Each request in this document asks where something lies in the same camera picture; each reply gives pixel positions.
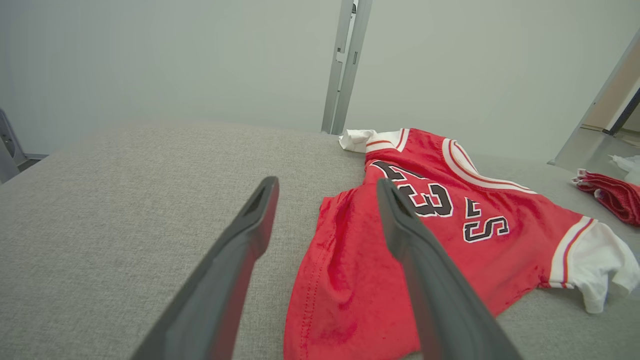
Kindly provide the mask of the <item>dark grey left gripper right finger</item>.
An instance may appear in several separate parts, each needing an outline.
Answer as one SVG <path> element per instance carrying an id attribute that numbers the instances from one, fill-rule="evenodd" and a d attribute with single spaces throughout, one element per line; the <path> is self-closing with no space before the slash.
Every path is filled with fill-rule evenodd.
<path id="1" fill-rule="evenodd" d="M 403 269 L 423 360 L 523 360 L 396 185 L 382 178 L 376 190 L 386 246 Z"/>

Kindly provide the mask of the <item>clear plastic bag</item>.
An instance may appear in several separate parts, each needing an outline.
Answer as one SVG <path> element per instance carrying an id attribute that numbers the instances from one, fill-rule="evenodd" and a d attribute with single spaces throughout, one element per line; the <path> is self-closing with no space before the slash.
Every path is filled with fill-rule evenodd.
<path id="1" fill-rule="evenodd" d="M 630 157 L 617 155 L 610 155 L 610 157 L 614 164 L 626 172 L 624 182 L 640 187 L 640 154 Z"/>

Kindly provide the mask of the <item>red basketball jersey shirt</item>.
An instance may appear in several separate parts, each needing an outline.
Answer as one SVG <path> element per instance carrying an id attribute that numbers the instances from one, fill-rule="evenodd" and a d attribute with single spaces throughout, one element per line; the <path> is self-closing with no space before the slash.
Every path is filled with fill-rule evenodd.
<path id="1" fill-rule="evenodd" d="M 610 227 L 509 180 L 480 174 L 454 139 L 420 129 L 346 130 L 365 155 L 361 185 L 326 197 L 295 279 L 285 360 L 398 360 L 419 350 L 402 265 L 387 248 L 377 182 L 388 179 L 493 316 L 537 288 L 579 289 L 588 313 L 609 282 L 640 284 Z"/>

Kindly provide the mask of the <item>grey metal partition leg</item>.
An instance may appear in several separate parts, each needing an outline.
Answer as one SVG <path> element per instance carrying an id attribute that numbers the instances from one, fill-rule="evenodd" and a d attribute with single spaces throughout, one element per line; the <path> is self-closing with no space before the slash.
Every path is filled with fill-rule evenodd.
<path id="1" fill-rule="evenodd" d="M 629 55 L 633 52 L 633 49 L 639 40 L 640 40 L 640 28 L 634 34 L 633 39 L 631 39 L 631 42 L 627 46 L 626 50 L 624 50 L 624 53 L 622 53 L 622 56 L 618 60 L 617 64 L 615 64 L 615 67 L 613 68 L 610 75 L 602 85 L 601 89 L 599 89 L 599 92 L 596 94 L 594 100 L 590 102 L 589 107 L 587 108 L 583 117 L 580 119 L 578 125 L 574 128 L 573 132 L 570 134 L 569 138 L 567 139 L 565 144 L 562 146 L 562 148 L 560 148 L 560 151 L 558 152 L 558 154 L 554 158 L 551 158 L 551 160 L 546 162 L 547 165 L 549 166 L 556 165 L 558 157 L 560 156 L 562 151 L 566 150 L 566 148 L 569 146 L 570 141 L 576 136 L 576 134 L 578 133 L 578 130 L 581 129 L 581 126 L 583 125 L 583 123 L 585 123 L 585 121 L 588 119 L 594 107 L 598 104 L 602 96 L 606 93 L 607 89 L 610 87 L 611 83 L 617 77 L 617 74 L 620 72 L 620 69 L 622 68 L 622 66 L 624 66 L 624 64 L 626 63 L 626 60 L 628 59 Z"/>
<path id="2" fill-rule="evenodd" d="M 0 183 L 16 177 L 21 172 L 21 166 L 28 161 L 7 114 L 0 108 Z"/>

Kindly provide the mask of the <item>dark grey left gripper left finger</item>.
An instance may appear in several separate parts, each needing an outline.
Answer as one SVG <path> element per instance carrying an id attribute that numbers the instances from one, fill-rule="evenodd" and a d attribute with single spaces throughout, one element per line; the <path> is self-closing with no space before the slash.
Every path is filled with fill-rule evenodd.
<path id="1" fill-rule="evenodd" d="M 131 360 L 232 360 L 254 265 L 270 243 L 279 191 L 278 177 L 263 178 Z"/>

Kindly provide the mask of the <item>red shorts with white stripe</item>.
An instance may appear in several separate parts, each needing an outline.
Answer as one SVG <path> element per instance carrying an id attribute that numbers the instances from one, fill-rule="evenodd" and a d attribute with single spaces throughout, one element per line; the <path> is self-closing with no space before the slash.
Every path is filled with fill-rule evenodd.
<path id="1" fill-rule="evenodd" d="M 640 186 L 585 169 L 578 169 L 571 182 L 580 191 L 592 194 L 622 223 L 640 227 Z"/>

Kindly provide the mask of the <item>grey metal partition post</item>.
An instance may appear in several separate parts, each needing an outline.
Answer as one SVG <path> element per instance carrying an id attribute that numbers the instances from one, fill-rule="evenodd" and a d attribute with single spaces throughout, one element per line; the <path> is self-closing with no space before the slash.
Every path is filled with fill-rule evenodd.
<path id="1" fill-rule="evenodd" d="M 341 135 L 374 0 L 341 0 L 321 132 Z"/>

